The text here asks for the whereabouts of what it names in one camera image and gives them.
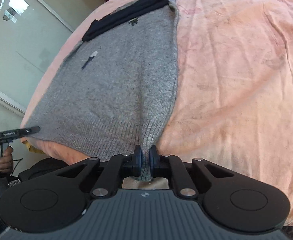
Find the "metal screw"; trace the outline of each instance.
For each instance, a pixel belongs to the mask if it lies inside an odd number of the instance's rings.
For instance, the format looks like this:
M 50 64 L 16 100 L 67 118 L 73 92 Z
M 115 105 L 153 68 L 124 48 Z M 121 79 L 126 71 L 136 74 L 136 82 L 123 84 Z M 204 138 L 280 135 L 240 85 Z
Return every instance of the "metal screw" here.
M 92 194 L 97 196 L 97 197 L 104 197 L 108 193 L 109 192 L 105 188 L 96 188 L 95 190 L 92 191 Z
M 183 188 L 182 190 L 180 190 L 180 194 L 186 197 L 191 197 L 194 196 L 196 192 L 194 189 L 191 188 Z

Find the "finger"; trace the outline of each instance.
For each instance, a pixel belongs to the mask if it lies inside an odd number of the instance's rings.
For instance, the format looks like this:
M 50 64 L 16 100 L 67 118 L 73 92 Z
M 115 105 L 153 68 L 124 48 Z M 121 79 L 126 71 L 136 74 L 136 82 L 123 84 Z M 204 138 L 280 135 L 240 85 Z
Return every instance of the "finger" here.
M 10 174 L 12 172 L 12 169 L 0 170 L 0 172 Z
M 9 156 L 9 155 L 12 155 L 12 152 L 13 152 L 13 148 L 11 146 L 8 146 L 6 148 L 6 150 L 3 152 L 3 156 Z
M 0 170 L 5 170 L 13 167 L 13 162 L 0 164 Z
M 0 158 L 0 164 L 9 163 L 12 161 L 12 155 Z

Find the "pink bedsheet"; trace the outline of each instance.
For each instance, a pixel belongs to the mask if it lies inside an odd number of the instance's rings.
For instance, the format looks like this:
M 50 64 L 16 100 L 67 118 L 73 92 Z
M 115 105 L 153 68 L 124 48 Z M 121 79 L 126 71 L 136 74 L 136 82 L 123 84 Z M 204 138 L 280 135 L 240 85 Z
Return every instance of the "pink bedsheet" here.
M 64 57 L 94 19 L 133 0 L 110 0 L 71 35 L 40 81 L 24 126 Z M 177 0 L 178 93 L 157 147 L 202 157 L 282 190 L 293 225 L 293 0 Z M 31 140 L 72 164 L 86 158 Z

